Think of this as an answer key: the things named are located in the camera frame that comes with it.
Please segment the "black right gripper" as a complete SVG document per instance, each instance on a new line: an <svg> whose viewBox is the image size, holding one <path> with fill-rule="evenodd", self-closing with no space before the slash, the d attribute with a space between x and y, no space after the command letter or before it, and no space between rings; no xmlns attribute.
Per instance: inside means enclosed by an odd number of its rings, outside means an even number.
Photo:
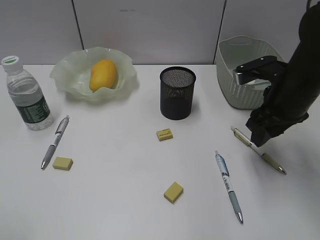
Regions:
<svg viewBox="0 0 320 240"><path fill-rule="evenodd" d="M251 112L246 122L251 131L251 141L257 147L263 146L293 125L305 121L309 117L308 110L309 101L305 99L284 99L263 104Z"/></svg>

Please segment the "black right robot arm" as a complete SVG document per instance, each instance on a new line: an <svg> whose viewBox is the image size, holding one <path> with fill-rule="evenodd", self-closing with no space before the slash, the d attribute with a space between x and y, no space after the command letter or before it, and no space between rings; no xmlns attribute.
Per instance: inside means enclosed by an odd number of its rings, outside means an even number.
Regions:
<svg viewBox="0 0 320 240"><path fill-rule="evenodd" d="M237 67L252 79L270 81L263 104L246 123L251 141L261 147L288 128L302 123L320 95L320 5L309 6L299 24L300 42L289 62L264 56Z"/></svg>

